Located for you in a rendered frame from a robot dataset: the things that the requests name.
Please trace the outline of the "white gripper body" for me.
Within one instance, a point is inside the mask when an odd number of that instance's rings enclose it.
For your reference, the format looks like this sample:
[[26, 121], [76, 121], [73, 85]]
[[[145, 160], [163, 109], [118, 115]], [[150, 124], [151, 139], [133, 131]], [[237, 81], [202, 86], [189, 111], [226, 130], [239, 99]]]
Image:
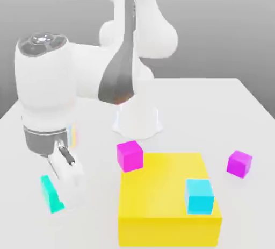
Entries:
[[85, 202], [86, 181], [83, 166], [73, 150], [55, 147], [48, 157], [60, 201], [66, 208], [79, 208]]

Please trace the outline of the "small teal cube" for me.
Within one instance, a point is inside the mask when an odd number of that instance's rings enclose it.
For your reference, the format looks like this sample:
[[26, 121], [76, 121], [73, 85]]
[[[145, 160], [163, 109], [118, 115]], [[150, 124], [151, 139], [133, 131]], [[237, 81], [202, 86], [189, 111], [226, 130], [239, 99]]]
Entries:
[[50, 209], [50, 212], [53, 214], [64, 209], [64, 204], [60, 201], [58, 193], [54, 185], [52, 184], [49, 176], [43, 175], [40, 178], [40, 183], [45, 201]]

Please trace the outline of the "small magenta cube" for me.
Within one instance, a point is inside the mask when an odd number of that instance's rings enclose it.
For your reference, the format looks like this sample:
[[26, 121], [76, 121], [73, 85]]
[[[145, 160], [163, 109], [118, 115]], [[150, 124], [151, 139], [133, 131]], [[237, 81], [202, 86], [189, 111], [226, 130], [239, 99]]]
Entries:
[[136, 141], [117, 144], [117, 162], [124, 173], [143, 168], [143, 149]]

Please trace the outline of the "small cyan cube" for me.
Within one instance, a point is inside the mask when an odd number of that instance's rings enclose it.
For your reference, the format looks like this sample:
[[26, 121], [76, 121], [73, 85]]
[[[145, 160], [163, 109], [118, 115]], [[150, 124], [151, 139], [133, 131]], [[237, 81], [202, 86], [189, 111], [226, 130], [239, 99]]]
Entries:
[[215, 196], [209, 179], [186, 179], [184, 197], [187, 214], [212, 214]]

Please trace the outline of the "small purple cube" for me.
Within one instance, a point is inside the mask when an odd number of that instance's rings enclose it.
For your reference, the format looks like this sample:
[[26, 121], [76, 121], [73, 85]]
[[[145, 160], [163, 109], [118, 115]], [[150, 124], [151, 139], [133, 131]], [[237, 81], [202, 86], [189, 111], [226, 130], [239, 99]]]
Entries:
[[227, 172], [243, 179], [249, 172], [251, 163], [252, 156], [241, 151], [234, 151], [228, 159]]

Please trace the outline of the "large yellow box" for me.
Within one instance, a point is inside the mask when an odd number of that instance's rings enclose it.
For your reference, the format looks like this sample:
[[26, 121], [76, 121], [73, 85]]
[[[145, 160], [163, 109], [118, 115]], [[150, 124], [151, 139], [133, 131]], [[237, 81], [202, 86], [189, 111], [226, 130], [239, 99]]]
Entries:
[[188, 214], [187, 179], [208, 179], [200, 153], [146, 153], [144, 166], [121, 174], [118, 243], [122, 247], [215, 247], [222, 214]]

